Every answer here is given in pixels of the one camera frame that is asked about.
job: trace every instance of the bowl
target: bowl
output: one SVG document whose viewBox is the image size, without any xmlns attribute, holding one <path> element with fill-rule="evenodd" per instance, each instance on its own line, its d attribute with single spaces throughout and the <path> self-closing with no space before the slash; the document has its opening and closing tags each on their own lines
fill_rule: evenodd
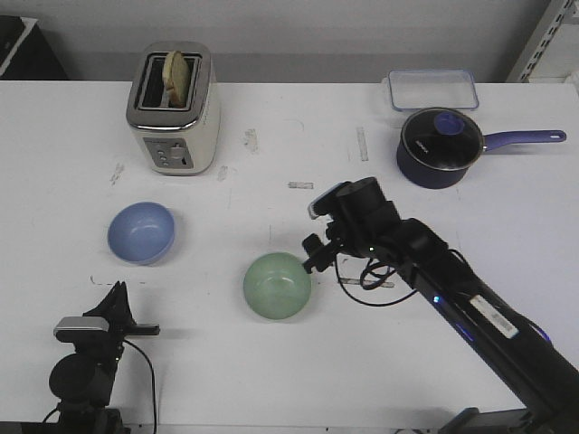
<svg viewBox="0 0 579 434">
<path fill-rule="evenodd" d="M 250 308 L 268 319 L 285 319 L 308 303 L 311 278 L 301 261 L 285 252 L 257 258 L 243 279 L 243 295 Z"/>
<path fill-rule="evenodd" d="M 113 219 L 107 238 L 118 258 L 131 264 L 152 264 L 171 248 L 175 220 L 159 203 L 133 203 Z"/>
</svg>

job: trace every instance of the bread slice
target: bread slice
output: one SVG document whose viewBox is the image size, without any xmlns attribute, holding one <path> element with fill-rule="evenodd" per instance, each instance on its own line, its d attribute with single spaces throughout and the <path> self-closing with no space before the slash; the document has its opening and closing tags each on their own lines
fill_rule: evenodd
<svg viewBox="0 0 579 434">
<path fill-rule="evenodd" d="M 163 64 L 163 85 L 173 107 L 184 107 L 187 103 L 191 71 L 181 52 L 169 52 Z"/>
</svg>

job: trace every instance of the toaster slot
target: toaster slot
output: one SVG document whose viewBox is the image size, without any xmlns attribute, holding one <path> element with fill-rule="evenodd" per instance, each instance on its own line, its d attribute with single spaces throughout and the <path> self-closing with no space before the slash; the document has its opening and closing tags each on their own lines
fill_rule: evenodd
<svg viewBox="0 0 579 434">
<path fill-rule="evenodd" d="M 163 65 L 165 64 L 166 53 L 151 54 L 147 59 L 147 66 L 141 79 L 141 86 L 138 96 L 137 109 L 139 110 L 175 110 L 187 111 L 191 108 L 191 103 L 195 96 L 195 82 L 201 57 L 193 54 L 183 54 L 189 70 L 191 79 L 189 81 L 189 91 L 187 93 L 187 103 L 184 107 L 173 107 L 169 101 L 169 95 L 163 84 Z"/>
</svg>

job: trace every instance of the blue bowl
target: blue bowl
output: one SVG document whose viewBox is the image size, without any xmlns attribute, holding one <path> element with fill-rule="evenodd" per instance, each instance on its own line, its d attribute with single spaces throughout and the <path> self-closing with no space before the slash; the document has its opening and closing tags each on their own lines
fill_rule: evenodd
<svg viewBox="0 0 579 434">
<path fill-rule="evenodd" d="M 109 226 L 110 249 L 131 264 L 148 265 L 161 259 L 174 239 L 173 215 L 159 203 L 133 203 L 119 212 Z"/>
</svg>

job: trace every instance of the toaster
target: toaster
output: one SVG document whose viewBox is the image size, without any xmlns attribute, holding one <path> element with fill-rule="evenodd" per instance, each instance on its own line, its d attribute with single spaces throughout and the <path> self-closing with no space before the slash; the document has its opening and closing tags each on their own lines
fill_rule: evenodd
<svg viewBox="0 0 579 434">
<path fill-rule="evenodd" d="M 182 54 L 190 71 L 183 107 L 171 102 L 163 82 L 166 58 L 172 52 Z M 128 95 L 127 122 L 151 168 L 164 175 L 203 172 L 214 158 L 220 120 L 209 50 L 197 42 L 149 45 Z"/>
</svg>

